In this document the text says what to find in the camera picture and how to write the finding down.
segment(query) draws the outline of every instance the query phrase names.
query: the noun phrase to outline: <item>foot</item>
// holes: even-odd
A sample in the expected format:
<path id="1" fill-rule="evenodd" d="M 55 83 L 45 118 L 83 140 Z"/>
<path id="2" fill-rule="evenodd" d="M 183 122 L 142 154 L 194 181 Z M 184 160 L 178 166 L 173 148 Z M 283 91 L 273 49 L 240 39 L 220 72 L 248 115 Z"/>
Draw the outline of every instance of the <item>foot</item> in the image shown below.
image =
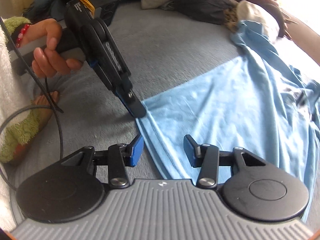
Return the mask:
<path id="1" fill-rule="evenodd" d="M 59 101 L 59 93 L 57 91 L 51 92 L 50 93 L 53 101 L 57 103 Z M 44 95 L 38 96 L 33 103 L 38 106 L 49 106 L 48 100 L 45 98 Z M 50 109 L 45 109 L 45 108 L 40 108 L 38 109 L 39 113 L 39 132 L 46 126 L 46 124 L 49 122 L 51 115 L 52 115 L 52 110 Z M 16 147 L 15 152 L 13 153 L 13 159 L 10 161 L 11 164 L 13 165 L 18 165 L 21 163 L 21 161 L 24 159 L 26 153 L 28 152 L 30 145 L 33 141 L 33 138 L 24 145 L 18 144 Z"/>

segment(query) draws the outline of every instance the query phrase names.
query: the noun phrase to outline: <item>black cable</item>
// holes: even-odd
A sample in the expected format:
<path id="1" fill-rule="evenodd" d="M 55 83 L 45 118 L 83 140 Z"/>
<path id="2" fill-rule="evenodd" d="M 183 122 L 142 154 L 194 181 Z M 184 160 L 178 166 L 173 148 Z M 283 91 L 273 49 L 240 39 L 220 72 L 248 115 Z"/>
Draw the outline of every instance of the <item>black cable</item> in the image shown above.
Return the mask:
<path id="1" fill-rule="evenodd" d="M 51 100 L 51 96 L 48 94 L 48 92 L 45 90 L 45 88 L 43 87 L 42 83 L 40 82 L 40 80 L 37 78 L 37 76 L 33 73 L 32 69 L 28 66 L 28 64 L 26 63 L 26 61 L 24 60 L 23 56 L 21 55 L 20 51 L 17 49 L 17 47 L 15 46 L 10 33 L 8 32 L 7 28 L 4 25 L 4 22 L 2 20 L 2 18 L 0 17 L 0 26 L 2 28 L 2 30 L 4 31 L 4 34 L 7 36 L 8 41 L 10 42 L 10 44 L 12 45 L 12 47 L 14 48 L 15 53 L 17 54 L 17 56 L 20 58 L 20 60 L 25 64 L 27 71 L 29 72 L 29 74 L 32 76 L 32 78 L 34 79 L 34 81 L 36 82 L 36 84 L 40 87 L 42 93 L 44 94 L 44 96 L 47 98 L 51 109 L 53 110 L 53 114 L 56 118 L 57 121 L 57 125 L 58 125 L 58 130 L 59 130 L 59 138 L 60 138 L 60 159 L 63 158 L 63 137 L 62 137 L 62 129 L 61 129 L 61 123 L 60 123 L 60 119 L 58 116 L 58 112 L 57 109 L 54 107 L 53 104 L 53 100 Z"/>
<path id="2" fill-rule="evenodd" d="M 25 112 L 25 111 L 28 111 L 28 110 L 31 110 L 31 109 L 35 109 L 35 108 L 47 108 L 47 109 L 51 109 L 50 106 L 37 106 L 37 105 L 32 105 L 32 106 L 26 106 L 24 108 L 21 108 L 19 109 L 18 111 L 15 111 L 12 115 L 10 115 L 4 122 L 3 124 L 0 126 L 0 135 L 1 133 L 3 132 L 4 128 L 7 126 L 7 124 L 13 119 L 15 118 L 17 115 Z M 2 179 L 4 180 L 4 182 L 6 184 L 8 184 L 8 186 L 10 188 L 12 188 L 14 191 L 16 191 L 16 187 L 14 185 L 12 185 L 9 180 L 6 178 L 6 176 L 4 175 L 2 169 L 0 168 L 0 176 L 2 177 Z"/>
<path id="3" fill-rule="evenodd" d="M 59 106 L 57 106 L 56 102 L 52 99 L 52 97 L 51 97 L 51 95 L 50 95 L 50 90 L 49 90 L 48 78 L 47 78 L 47 77 L 45 77 L 44 83 L 45 83 L 45 89 L 47 90 L 47 93 L 48 93 L 50 99 L 52 100 L 52 102 L 53 102 L 53 104 L 54 104 L 54 107 L 55 107 L 60 113 L 63 114 L 63 113 L 64 113 L 63 110 L 62 110 Z"/>

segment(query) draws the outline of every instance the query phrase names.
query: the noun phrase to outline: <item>gray bed sheet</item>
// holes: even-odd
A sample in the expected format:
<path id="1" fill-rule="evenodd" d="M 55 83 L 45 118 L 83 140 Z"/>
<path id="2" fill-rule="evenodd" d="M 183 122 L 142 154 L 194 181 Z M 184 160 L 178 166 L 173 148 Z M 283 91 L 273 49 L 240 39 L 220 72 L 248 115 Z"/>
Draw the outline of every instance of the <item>gray bed sheet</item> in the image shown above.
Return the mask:
<path id="1" fill-rule="evenodd" d="M 197 22 L 173 11 L 141 10 L 138 2 L 122 4 L 109 29 L 132 72 L 133 88 L 141 100 L 199 76 L 240 53 L 224 26 Z M 23 79 L 30 96 L 38 95 L 39 89 L 30 77 L 25 75 Z M 115 143 L 128 143 L 138 133 L 134 119 L 89 66 L 70 76 L 49 79 L 49 87 L 60 92 L 59 106 L 65 112 L 60 114 L 65 155 L 85 145 L 104 150 Z M 51 118 L 11 179 L 18 186 L 58 159 L 58 129 Z M 137 167 L 127 170 L 131 179 L 161 178 L 146 149 Z M 107 173 L 107 167 L 99 167 L 97 177 L 106 182 Z M 14 194 L 12 210 L 20 223 L 22 217 Z"/>

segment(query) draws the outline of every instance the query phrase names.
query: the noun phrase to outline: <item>green fuzzy cuff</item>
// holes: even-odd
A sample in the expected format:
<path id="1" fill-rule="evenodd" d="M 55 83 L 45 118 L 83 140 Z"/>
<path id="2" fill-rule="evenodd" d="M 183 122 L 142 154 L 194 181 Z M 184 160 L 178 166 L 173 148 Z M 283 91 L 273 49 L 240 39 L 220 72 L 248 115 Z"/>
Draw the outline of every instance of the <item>green fuzzy cuff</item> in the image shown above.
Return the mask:
<path id="1" fill-rule="evenodd" d="M 39 131 L 39 113 L 32 109 L 25 120 L 5 130 L 4 144 L 0 153 L 0 162 L 6 163 L 13 159 L 18 144 L 28 143 Z"/>
<path id="2" fill-rule="evenodd" d="M 28 24 L 28 23 L 30 23 L 30 21 L 27 18 L 21 17 L 21 16 L 14 16 L 4 21 L 4 25 L 8 29 L 8 32 L 10 33 L 10 35 L 21 24 Z"/>

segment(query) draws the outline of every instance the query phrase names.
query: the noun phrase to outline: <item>textured grip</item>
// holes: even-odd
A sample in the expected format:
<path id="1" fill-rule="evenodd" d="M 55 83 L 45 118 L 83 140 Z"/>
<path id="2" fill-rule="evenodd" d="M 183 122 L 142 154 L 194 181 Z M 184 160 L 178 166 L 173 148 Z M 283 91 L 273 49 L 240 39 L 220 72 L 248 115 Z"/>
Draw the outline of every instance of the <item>textured grip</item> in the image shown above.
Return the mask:
<path id="1" fill-rule="evenodd" d="M 31 67 L 32 65 L 32 61 L 34 59 L 33 51 L 35 50 L 35 48 L 46 48 L 46 40 L 47 37 L 44 36 L 19 48 L 19 51 L 26 63 L 28 64 L 28 66 Z M 78 47 L 78 42 L 69 29 L 63 30 L 62 37 L 60 39 L 59 44 L 57 45 L 56 51 L 64 59 L 75 58 L 80 60 L 81 62 L 85 61 L 85 55 L 82 52 L 82 50 Z M 14 50 L 10 51 L 10 60 L 12 69 L 15 71 L 15 73 L 17 73 L 19 76 L 26 73 L 25 65 L 21 62 Z"/>
<path id="2" fill-rule="evenodd" d="M 112 190 L 91 214 L 65 224 L 25 220 L 18 240 L 307 240 L 312 232 L 298 219 L 257 223 L 231 212 L 215 191 L 190 180 L 135 180 Z"/>

